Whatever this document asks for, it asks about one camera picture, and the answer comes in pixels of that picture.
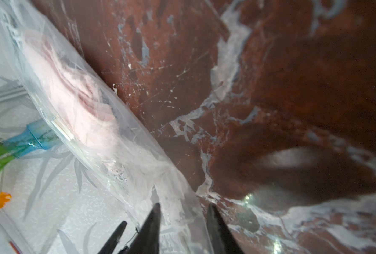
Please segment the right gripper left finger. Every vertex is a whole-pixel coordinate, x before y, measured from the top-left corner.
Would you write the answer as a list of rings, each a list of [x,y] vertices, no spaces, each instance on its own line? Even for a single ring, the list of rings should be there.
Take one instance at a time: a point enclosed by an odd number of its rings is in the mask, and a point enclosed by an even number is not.
[[[156,203],[126,253],[159,254],[160,223],[161,207],[159,203]]]

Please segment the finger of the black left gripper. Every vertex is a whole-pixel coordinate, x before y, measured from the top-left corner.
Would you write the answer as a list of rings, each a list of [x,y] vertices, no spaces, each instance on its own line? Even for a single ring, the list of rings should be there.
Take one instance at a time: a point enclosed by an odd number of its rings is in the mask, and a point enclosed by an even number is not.
[[[127,222],[122,221],[118,225],[118,227],[115,229],[115,231],[112,233],[112,235],[109,237],[109,239],[106,241],[106,243],[98,252],[98,254],[113,254],[121,236],[124,233],[126,226],[127,226]]]

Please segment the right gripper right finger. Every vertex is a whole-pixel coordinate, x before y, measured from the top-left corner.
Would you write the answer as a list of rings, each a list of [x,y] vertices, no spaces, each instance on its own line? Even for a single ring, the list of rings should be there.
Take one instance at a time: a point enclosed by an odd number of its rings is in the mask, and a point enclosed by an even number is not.
[[[206,225],[215,254],[244,254],[215,204],[209,204]]]

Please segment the clear plastic vacuum bag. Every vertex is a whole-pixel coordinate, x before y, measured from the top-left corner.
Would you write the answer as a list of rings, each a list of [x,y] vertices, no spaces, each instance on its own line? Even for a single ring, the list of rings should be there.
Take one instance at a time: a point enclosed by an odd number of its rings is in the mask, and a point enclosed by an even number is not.
[[[0,1],[8,61],[41,116],[133,224],[161,211],[163,254],[212,254],[195,193],[130,109],[29,1]]]

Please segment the pink towel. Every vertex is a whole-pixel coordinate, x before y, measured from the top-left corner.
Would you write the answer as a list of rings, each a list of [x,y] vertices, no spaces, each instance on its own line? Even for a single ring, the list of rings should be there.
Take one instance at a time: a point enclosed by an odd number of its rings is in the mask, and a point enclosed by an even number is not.
[[[58,55],[50,40],[38,32],[25,33],[22,50],[70,133],[90,149],[113,152],[119,126],[111,106],[103,102],[93,76],[71,67]]]

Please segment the blue glass vase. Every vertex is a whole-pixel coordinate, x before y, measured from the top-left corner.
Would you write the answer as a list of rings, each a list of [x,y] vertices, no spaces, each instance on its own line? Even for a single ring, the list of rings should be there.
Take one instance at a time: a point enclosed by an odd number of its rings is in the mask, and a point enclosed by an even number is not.
[[[49,150],[61,144],[61,140],[48,124],[40,119],[26,125],[23,133],[4,140],[2,145],[16,158],[36,150]]]

